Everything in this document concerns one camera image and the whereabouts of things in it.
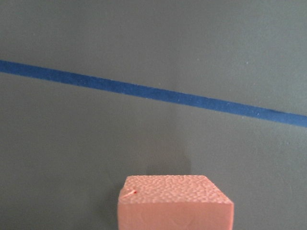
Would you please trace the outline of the orange foam cube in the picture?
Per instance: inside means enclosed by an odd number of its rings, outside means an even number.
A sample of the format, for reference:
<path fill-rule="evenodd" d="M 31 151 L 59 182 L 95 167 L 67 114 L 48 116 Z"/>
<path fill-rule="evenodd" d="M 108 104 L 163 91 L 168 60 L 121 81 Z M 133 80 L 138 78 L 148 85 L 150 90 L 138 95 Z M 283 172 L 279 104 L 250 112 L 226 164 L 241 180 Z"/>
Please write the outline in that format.
<path fill-rule="evenodd" d="M 133 175 L 117 214 L 120 230 L 231 230 L 234 203 L 204 175 Z"/>

